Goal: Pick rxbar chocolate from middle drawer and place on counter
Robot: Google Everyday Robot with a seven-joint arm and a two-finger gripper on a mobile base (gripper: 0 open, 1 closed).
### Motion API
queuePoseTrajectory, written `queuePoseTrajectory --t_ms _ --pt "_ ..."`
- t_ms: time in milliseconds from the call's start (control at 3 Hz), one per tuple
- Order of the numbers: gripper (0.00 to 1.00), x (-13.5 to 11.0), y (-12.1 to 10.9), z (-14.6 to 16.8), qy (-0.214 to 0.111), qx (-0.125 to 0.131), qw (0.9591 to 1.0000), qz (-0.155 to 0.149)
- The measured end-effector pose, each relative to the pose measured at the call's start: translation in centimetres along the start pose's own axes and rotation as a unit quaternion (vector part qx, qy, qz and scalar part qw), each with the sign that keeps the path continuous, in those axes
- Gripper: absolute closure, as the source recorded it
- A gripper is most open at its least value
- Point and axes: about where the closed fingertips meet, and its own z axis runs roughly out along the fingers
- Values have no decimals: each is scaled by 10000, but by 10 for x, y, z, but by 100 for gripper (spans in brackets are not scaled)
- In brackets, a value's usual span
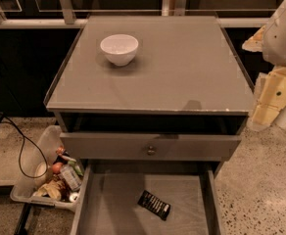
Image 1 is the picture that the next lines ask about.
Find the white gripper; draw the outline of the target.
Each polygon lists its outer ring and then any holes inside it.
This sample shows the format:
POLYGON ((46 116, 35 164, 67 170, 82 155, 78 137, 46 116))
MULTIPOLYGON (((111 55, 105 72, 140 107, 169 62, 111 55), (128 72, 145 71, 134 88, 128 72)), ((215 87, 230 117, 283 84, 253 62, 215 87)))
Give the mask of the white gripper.
MULTIPOLYGON (((262 51, 263 25, 253 36, 242 44, 242 49, 249 52, 262 51)), ((250 119, 252 123, 270 126, 286 107, 286 67, 276 66, 266 77, 262 94, 250 119)))

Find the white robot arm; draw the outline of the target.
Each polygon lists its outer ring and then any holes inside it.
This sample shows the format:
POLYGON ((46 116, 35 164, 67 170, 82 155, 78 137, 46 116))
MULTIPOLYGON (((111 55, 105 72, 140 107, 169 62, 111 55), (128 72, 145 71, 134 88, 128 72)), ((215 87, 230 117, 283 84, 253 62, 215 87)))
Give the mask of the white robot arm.
POLYGON ((263 59, 274 65, 269 74, 260 74, 257 79, 248 127, 261 131, 275 123, 286 128, 286 0, 242 48, 262 52, 263 59))

